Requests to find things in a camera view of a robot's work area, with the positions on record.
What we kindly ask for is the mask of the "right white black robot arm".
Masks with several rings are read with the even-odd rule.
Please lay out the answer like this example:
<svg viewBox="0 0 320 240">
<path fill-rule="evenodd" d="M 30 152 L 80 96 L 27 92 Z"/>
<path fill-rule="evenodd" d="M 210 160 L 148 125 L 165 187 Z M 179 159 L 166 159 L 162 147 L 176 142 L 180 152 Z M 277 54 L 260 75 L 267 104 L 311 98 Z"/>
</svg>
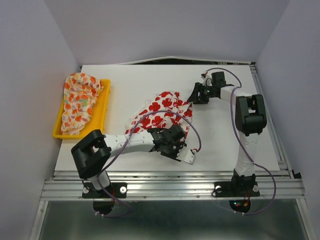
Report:
<svg viewBox="0 0 320 240">
<path fill-rule="evenodd" d="M 228 84 L 225 70 L 216 68 L 213 73 L 201 74 L 188 98 L 189 103 L 208 104 L 211 98 L 219 98 L 230 104 L 231 124 L 239 143 L 238 158 L 230 181 L 216 181 L 212 194 L 215 197 L 259 196 L 256 182 L 254 156 L 261 133 L 267 126 L 264 98 L 261 94 L 246 93 L 241 86 Z"/>
</svg>

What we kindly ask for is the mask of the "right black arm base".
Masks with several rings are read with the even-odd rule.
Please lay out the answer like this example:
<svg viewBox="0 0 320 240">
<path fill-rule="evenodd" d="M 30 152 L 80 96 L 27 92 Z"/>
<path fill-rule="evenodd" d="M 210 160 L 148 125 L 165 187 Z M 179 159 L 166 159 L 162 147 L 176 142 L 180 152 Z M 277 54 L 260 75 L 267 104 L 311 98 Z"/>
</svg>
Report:
<svg viewBox="0 0 320 240">
<path fill-rule="evenodd" d="M 257 187 L 257 183 L 235 185 L 231 181 L 216 181 L 213 183 L 214 189 L 211 193 L 213 197 L 216 198 L 240 198 L 240 197 L 259 197 L 260 191 Z"/>
</svg>

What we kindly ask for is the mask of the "white red poppy skirt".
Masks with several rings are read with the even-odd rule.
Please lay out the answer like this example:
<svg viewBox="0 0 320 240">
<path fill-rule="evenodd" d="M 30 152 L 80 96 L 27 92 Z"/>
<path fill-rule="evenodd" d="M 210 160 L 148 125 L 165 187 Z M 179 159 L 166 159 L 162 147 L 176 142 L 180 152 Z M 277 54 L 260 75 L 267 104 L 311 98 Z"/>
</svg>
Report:
<svg viewBox="0 0 320 240">
<path fill-rule="evenodd" d="M 169 129 L 180 125 L 188 134 L 193 117 L 192 103 L 183 100 L 178 91 L 164 91 L 148 98 L 125 125 L 125 134 L 152 128 Z"/>
</svg>

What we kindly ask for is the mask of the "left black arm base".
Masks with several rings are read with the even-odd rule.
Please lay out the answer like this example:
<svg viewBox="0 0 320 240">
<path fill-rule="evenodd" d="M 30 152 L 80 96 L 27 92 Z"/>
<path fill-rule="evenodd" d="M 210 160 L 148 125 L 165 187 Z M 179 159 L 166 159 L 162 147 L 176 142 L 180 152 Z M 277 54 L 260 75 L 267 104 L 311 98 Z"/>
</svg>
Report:
<svg viewBox="0 0 320 240">
<path fill-rule="evenodd" d="M 127 197 L 128 184 L 126 182 L 112 182 L 111 185 L 103 190 L 96 190 L 90 182 L 85 182 L 82 189 L 82 198 L 83 199 L 107 199 L 110 198 L 106 194 L 106 191 L 109 192 L 113 197 L 118 199 L 125 199 Z"/>
</svg>

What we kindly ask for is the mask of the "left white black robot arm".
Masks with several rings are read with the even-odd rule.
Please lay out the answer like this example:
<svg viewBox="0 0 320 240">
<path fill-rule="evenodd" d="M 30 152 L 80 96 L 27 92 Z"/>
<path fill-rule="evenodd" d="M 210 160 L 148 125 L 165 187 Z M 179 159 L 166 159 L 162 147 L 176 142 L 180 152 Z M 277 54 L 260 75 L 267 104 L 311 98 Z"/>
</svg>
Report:
<svg viewBox="0 0 320 240">
<path fill-rule="evenodd" d="M 71 149 L 71 155 L 80 179 L 89 180 L 95 193 L 106 197 L 111 193 L 111 183 L 103 168 L 109 158 L 136 152 L 159 152 L 180 162 L 185 137 L 185 131 L 178 124 L 170 128 L 149 128 L 132 135 L 103 134 L 98 129 L 80 140 Z"/>
</svg>

